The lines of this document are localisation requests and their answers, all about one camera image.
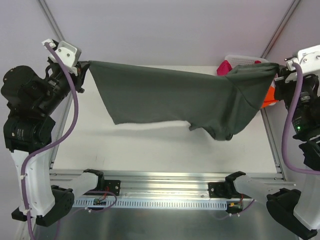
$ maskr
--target white table surface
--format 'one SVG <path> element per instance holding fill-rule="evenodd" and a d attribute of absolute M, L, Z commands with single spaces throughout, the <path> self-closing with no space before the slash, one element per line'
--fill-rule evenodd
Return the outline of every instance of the white table surface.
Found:
<path fill-rule="evenodd" d="M 217 69 L 214 66 L 156 67 L 212 75 Z M 83 88 L 85 92 L 78 94 L 77 125 L 71 136 L 60 144 L 53 169 L 277 172 L 260 112 L 231 141 L 217 141 L 202 128 L 189 131 L 189 123 L 184 121 L 115 125 L 89 71 Z M 72 103 L 64 131 L 72 122 L 73 112 Z"/>

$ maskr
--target pink object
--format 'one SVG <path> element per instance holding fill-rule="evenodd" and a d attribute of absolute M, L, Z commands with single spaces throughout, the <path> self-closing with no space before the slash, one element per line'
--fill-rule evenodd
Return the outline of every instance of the pink object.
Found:
<path fill-rule="evenodd" d="M 224 76 L 231 70 L 232 70 L 232 66 L 230 65 L 230 63 L 227 60 L 224 60 L 216 70 L 216 74 L 218 76 Z"/>

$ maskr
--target metal frame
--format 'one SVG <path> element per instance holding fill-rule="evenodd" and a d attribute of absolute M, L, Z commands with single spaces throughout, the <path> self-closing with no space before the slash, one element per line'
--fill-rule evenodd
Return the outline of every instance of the metal frame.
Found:
<path fill-rule="evenodd" d="M 64 40 L 64 36 L 52 15 L 46 0 L 37 0 L 43 11 L 50 27 L 58 40 Z M 262 57 L 265 58 L 273 46 L 276 44 L 284 28 L 288 24 L 292 15 L 298 8 L 301 0 L 293 0 L 288 10 L 284 14 L 281 22 L 279 23 L 275 33 L 270 39 L 268 45 L 263 51 Z M 60 138 L 63 134 L 63 130 L 67 121 L 69 109 L 72 103 L 71 96 L 68 97 L 66 105 L 64 106 L 64 112 L 59 124 L 59 128 L 56 136 L 53 139 Z M 275 174 L 249 174 L 253 178 L 260 179 L 263 183 L 277 186 L 287 186 L 290 188 L 294 186 L 292 182 L 285 182 L 283 168 L 281 166 L 281 157 L 277 151 L 272 129 L 268 120 L 268 115 L 265 109 L 261 110 L 262 119 L 264 122 L 265 130 L 268 136 L 270 148 L 273 154 L 275 167 L 277 173 Z M 70 181 L 73 178 L 81 174 L 79 170 L 53 170 L 53 164 L 58 152 L 58 147 L 53 149 L 50 162 L 50 179 L 52 184 L 61 183 L 63 181 Z M 129 171 L 105 171 L 104 174 L 108 179 L 121 180 L 121 195 L 124 197 L 134 198 L 165 198 L 174 197 L 182 199 L 203 199 L 209 198 L 208 194 L 208 182 L 222 182 L 225 176 L 229 173 L 159 173 L 159 172 L 129 172 Z"/>
<path fill-rule="evenodd" d="M 81 175 L 82 170 L 50 170 L 50 181 L 59 185 Z M 108 180 L 120 180 L 120 198 L 209 200 L 209 182 L 224 182 L 228 173 L 167 173 L 103 171 Z M 281 173 L 251 173 L 250 177 L 277 188 L 294 188 Z"/>
<path fill-rule="evenodd" d="M 288 22 L 290 21 L 291 17 L 294 15 L 295 11 L 297 10 L 298 6 L 302 0 L 293 0 L 287 11 L 285 12 L 283 18 L 281 19 L 278 27 L 276 28 L 274 34 L 272 35 L 270 41 L 268 42 L 267 46 L 265 47 L 263 53 L 261 54 L 261 58 L 265 59 L 269 53 L 271 52 L 272 48 L 277 43 L 279 37 L 285 30 Z"/>

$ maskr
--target cable tie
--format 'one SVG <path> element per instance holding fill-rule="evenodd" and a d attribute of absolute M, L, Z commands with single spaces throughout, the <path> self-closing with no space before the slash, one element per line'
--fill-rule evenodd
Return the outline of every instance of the cable tie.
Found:
<path fill-rule="evenodd" d="M 25 179 L 26 176 L 27 176 L 27 174 L 25 174 L 25 175 L 20 175 L 20 180 Z"/>
<path fill-rule="evenodd" d="M 26 210 L 23 210 L 22 212 L 23 212 L 23 215 L 27 215 L 27 213 L 30 212 L 30 211 L 31 211 L 31 209 L 28 208 L 28 209 L 26 209 Z"/>

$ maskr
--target gray wall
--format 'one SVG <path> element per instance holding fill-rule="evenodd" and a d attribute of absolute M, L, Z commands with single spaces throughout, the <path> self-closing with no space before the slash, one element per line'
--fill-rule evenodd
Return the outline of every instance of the gray wall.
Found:
<path fill-rule="evenodd" d="M 0 7 L 0 88 L 3 75 L 12 67 L 28 65 L 41 77 L 47 65 L 48 51 L 41 42 L 54 35 L 35 0 L 5 0 Z M 8 118 L 7 101 L 0 96 L 0 239 L 14 239 L 18 221 L 11 212 L 19 204 L 16 169 L 5 148 L 2 126 Z"/>
<path fill-rule="evenodd" d="M 218 66 L 260 56 L 292 0 L 47 0 L 82 57 L 133 65 Z"/>
<path fill-rule="evenodd" d="M 284 59 L 291 57 L 294 52 L 314 45 L 320 45 L 319 10 L 319 0 L 302 1 L 267 59 L 271 62 L 284 64 Z M 274 137 L 278 150 L 281 152 L 281 137 L 287 111 L 283 102 L 270 106 L 266 110 L 275 132 Z M 290 135 L 294 135 L 292 126 Z M 299 144 L 301 144 L 300 141 L 290 137 L 289 157 L 295 166 L 304 168 L 304 157 L 302 151 L 298 147 Z M 304 174 L 292 172 L 287 168 L 285 169 L 285 172 L 288 175 L 288 180 L 297 181 L 299 188 L 302 186 L 305 179 Z"/>

